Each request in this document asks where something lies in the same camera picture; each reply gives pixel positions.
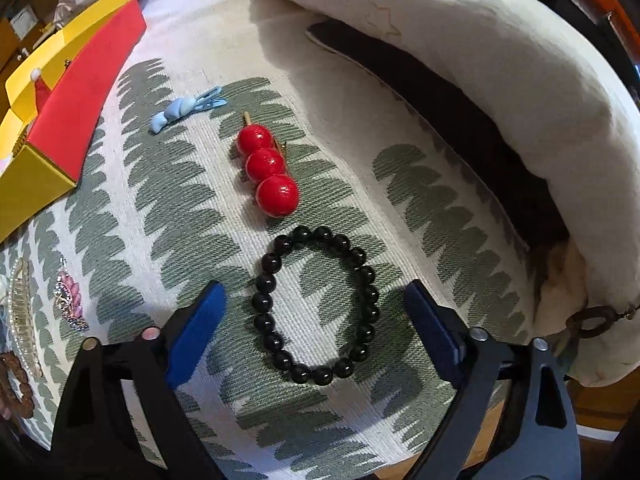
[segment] black bead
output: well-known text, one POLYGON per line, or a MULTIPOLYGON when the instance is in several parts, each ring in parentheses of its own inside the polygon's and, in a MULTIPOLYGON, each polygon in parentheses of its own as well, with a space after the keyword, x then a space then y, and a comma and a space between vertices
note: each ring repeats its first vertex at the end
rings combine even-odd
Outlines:
POLYGON ((347 254, 347 263, 354 269, 363 266, 366 261, 367 253, 362 247, 351 248, 347 254))
POLYGON ((267 352, 277 352, 278 350, 282 350, 284 346, 284 339, 277 332, 271 332, 265 334, 262 338, 262 346, 267 352))
POLYGON ((327 246, 331 243, 334 234, 331 229, 325 226, 316 227, 314 231, 314 241, 320 246, 327 246))
POLYGON ((276 322, 271 314, 258 314, 254 317, 254 327, 261 334, 273 332, 276 322))
POLYGON ((275 274, 282 268, 282 259, 274 253, 266 253, 260 260, 262 272, 275 274))
POLYGON ((263 294, 271 294, 276 290, 276 277, 266 272, 259 274, 255 279, 255 288, 263 294))
POLYGON ((286 256, 293 250, 293 242, 287 235, 279 235, 273 239, 273 252, 278 256, 286 256))
POLYGON ((318 386, 327 386, 334 380, 334 372, 328 366, 319 366, 313 369, 311 378, 318 386))
POLYGON ((334 239, 331 240, 332 252, 338 254, 338 256, 346 254, 350 247, 351 241, 345 235, 335 235, 334 239))
POLYGON ((380 298, 380 294, 375 286, 366 285, 358 292, 362 303, 376 303, 380 298))
POLYGON ((269 294, 256 292, 251 298, 251 306, 256 312, 268 312, 273 307, 273 299, 269 294))
POLYGON ((376 271, 368 265, 362 266, 355 272, 356 282, 360 285, 370 285, 376 281, 376 271))
POLYGON ((356 325, 356 341, 358 343, 371 343, 376 336, 376 329, 369 323, 358 323, 356 325))
POLYGON ((369 346, 359 344, 351 346, 351 350, 349 350, 349 359, 356 363, 361 363, 367 357, 369 357, 369 346))
POLYGON ((293 365, 293 357, 286 350, 279 350, 271 356, 271 362, 276 370, 286 372, 293 365))
POLYGON ((360 313, 365 323, 375 323, 380 318, 380 309, 374 304, 364 304, 360 313))
POLYGON ((306 225, 299 225, 291 232, 291 239, 296 245, 304 245, 311 240, 311 229, 306 225))
POLYGON ((311 370, 307 365, 301 363, 295 364, 289 370, 289 377, 296 384, 305 384, 309 380, 311 370))
POLYGON ((341 357, 334 363, 334 374, 341 379, 351 377, 355 369, 356 367, 353 365, 353 361, 347 357, 341 357))

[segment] brown beaded ring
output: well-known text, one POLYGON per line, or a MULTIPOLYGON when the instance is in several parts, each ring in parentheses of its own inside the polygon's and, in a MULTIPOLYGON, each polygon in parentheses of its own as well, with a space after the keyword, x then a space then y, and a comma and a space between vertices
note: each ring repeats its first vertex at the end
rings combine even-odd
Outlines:
POLYGON ((13 352, 0 354, 0 395, 6 400, 12 412, 17 413, 21 418, 33 416, 33 390, 29 386, 27 372, 24 371, 20 360, 13 352), (20 399, 9 382, 9 371, 13 372, 20 383, 20 393, 22 394, 20 399))

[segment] jewelry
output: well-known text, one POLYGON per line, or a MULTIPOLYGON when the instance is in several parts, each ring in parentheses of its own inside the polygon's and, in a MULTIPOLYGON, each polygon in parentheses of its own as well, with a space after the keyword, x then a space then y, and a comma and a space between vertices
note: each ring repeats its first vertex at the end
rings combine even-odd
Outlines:
POLYGON ((15 350, 25 368, 34 378, 42 377, 38 360, 36 336, 33 330, 31 298, 29 294, 29 264, 18 258, 11 271, 6 304, 6 322, 10 328, 15 350))
POLYGON ((604 334, 620 319, 633 319, 638 310, 640 310, 640 305, 632 305, 627 310, 619 314, 612 306, 600 305, 590 306, 587 308, 585 302, 582 310, 579 310, 568 317, 566 320, 566 327, 569 329, 572 336, 580 339, 591 339, 604 334), (600 322, 596 325, 591 323, 591 328, 582 328, 584 323, 590 320, 600 320, 600 322))
POLYGON ((369 356, 369 343, 375 336, 375 323, 380 317, 376 307, 379 298, 377 288, 373 285, 375 271, 366 266, 367 253, 361 247, 351 247, 351 241, 345 235, 334 235, 328 227, 317 227, 313 233, 308 227, 299 225, 290 235, 280 235, 273 241, 273 252, 265 254, 260 263, 262 273, 255 279, 258 289, 251 298, 252 307, 258 315, 254 318, 255 329, 262 334, 262 346, 271 352, 271 363, 282 372, 286 372, 297 384, 305 384, 310 378, 318 386, 327 386, 334 378, 345 379, 355 370, 355 364, 369 356), (294 248, 306 244, 315 244, 330 253, 340 256, 349 267, 355 269, 355 278, 360 298, 360 322, 355 329, 355 343, 351 345, 347 356, 340 357, 332 367, 321 365, 311 369, 305 364, 295 363, 292 355, 283 350, 284 339, 275 332, 275 320, 269 314, 273 307, 270 294, 276 288, 274 276, 282 268, 282 257, 290 254, 294 248))
POLYGON ((164 111, 151 117, 149 128, 154 134, 158 134, 167 124, 174 123, 186 115, 226 105, 226 99, 216 99, 220 92, 222 92, 222 87, 216 86, 196 98, 178 97, 174 99, 164 111))
POLYGON ((57 283, 53 288, 53 304, 62 312, 62 317, 73 330, 76 332, 89 330, 88 323, 82 317, 80 285, 67 272, 64 258, 60 258, 60 266, 62 269, 58 273, 57 283))
POLYGON ((244 170, 257 185, 255 201, 268 216, 290 215, 300 202, 300 190, 287 168, 287 143, 278 142, 269 129, 255 124, 244 112, 246 126, 236 137, 238 152, 247 159, 244 170))
POLYGON ((7 401, 11 410, 21 418, 33 416, 33 390, 29 386, 27 373, 13 352, 0 354, 0 394, 7 401), (20 383, 20 393, 22 394, 20 399, 9 382, 9 371, 12 371, 20 383))

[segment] pink hair clip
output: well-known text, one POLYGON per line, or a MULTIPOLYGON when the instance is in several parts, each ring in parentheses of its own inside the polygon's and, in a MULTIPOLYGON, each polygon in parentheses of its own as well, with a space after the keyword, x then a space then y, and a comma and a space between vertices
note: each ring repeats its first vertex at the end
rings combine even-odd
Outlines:
POLYGON ((82 317, 80 285, 67 272, 64 258, 60 258, 60 265, 62 269, 58 273, 57 283, 53 288, 54 306, 62 312, 62 317, 73 330, 77 332, 89 330, 88 323, 82 317))

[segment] blue clothespin clip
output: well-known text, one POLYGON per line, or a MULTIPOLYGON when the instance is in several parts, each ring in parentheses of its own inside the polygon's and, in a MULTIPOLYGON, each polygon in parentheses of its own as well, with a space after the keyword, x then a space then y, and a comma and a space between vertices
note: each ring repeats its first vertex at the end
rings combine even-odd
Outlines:
POLYGON ((216 86, 195 99, 193 97, 178 97, 174 99, 164 111, 158 112, 151 117, 151 131, 158 134, 167 124, 173 123, 188 114, 204 112, 226 105, 226 99, 216 99, 220 92, 222 92, 222 88, 216 86))

